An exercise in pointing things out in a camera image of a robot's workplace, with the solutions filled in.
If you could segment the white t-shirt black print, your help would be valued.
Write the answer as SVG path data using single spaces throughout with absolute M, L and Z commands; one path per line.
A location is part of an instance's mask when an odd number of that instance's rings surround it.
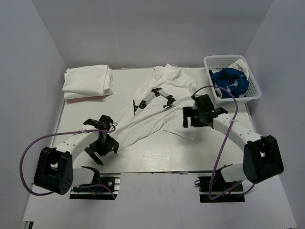
M 155 76 L 145 81 L 116 119 L 111 136 L 123 150 L 137 141 L 163 130 L 194 140 L 196 130 L 183 128 L 183 107 L 192 106 L 197 82 L 180 67 L 170 64 L 154 67 Z

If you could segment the blue Mickey Mouse t-shirt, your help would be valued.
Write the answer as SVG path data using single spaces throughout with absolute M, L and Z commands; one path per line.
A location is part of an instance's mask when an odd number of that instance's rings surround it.
M 248 91 L 249 81 L 242 71 L 233 68 L 223 68 L 221 71 L 212 73 L 209 71 L 215 93 L 218 98 L 231 98 L 229 91 L 235 98 L 242 98 Z

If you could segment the white t-shirt green trim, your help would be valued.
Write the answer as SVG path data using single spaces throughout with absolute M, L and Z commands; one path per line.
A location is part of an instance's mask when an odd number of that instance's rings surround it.
M 238 59 L 232 63 L 229 68 L 233 68 L 239 71 L 242 71 L 246 76 L 247 80 L 249 79 L 249 69 L 247 63 L 243 59 Z

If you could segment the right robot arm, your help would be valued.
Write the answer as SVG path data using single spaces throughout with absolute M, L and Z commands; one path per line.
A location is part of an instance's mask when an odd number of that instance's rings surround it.
M 215 108 L 208 95 L 194 98 L 194 105 L 183 107 L 183 127 L 206 127 L 224 134 L 243 152 L 241 164 L 222 167 L 216 172 L 215 184 L 227 190 L 233 182 L 248 180 L 258 184 L 284 171 L 277 140 L 262 136 L 233 120 L 222 107 Z

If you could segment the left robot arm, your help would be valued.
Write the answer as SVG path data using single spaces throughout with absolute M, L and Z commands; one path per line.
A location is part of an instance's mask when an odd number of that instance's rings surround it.
M 87 119 L 82 128 L 63 143 L 40 152 L 34 185 L 60 195 L 70 188 L 96 190 L 100 187 L 99 171 L 93 167 L 73 168 L 74 160 L 85 152 L 96 164 L 103 165 L 101 157 L 117 153 L 119 143 L 111 137 L 116 123 L 106 115 L 99 120 Z

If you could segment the folded white t-shirt stack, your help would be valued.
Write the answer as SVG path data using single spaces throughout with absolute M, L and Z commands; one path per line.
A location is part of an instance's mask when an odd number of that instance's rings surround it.
M 62 91 L 66 100 L 112 95 L 112 69 L 103 64 L 67 69 Z

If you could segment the folded pink t-shirt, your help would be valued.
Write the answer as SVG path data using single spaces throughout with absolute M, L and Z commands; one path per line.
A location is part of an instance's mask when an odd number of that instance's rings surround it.
M 82 97 L 82 98 L 74 98 L 74 99 L 67 99 L 68 103 L 77 103 L 77 102 L 84 102 L 84 101 L 92 101 L 92 100 L 99 100 L 104 99 L 107 96 L 90 96 L 90 97 Z

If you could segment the white plastic laundry basket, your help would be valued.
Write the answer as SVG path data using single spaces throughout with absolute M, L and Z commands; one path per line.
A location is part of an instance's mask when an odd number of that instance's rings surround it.
M 232 102 L 229 93 L 237 102 L 247 103 L 261 97 L 259 86 L 241 55 L 213 55 L 203 60 L 208 80 L 217 104 Z

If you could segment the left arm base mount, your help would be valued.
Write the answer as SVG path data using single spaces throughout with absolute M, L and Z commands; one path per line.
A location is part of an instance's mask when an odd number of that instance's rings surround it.
M 115 200 L 121 183 L 120 174 L 101 174 L 93 184 L 73 187 L 69 199 L 78 200 Z

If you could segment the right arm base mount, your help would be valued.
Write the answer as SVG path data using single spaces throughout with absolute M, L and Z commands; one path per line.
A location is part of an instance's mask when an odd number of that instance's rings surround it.
M 242 184 L 239 184 L 234 189 L 232 189 L 229 192 L 226 192 L 221 197 L 219 197 L 215 200 L 209 199 L 209 196 L 208 196 L 209 184 L 210 184 L 210 177 L 208 177 L 208 176 L 198 177 L 198 179 L 194 182 L 194 185 L 199 188 L 199 197 L 200 197 L 201 203 L 245 202 L 245 198 L 243 196 L 244 189 L 243 189 Z M 238 184 L 238 182 L 226 183 L 224 181 L 221 181 L 220 179 L 215 178 L 213 180 L 211 195 L 216 196 L 235 184 Z

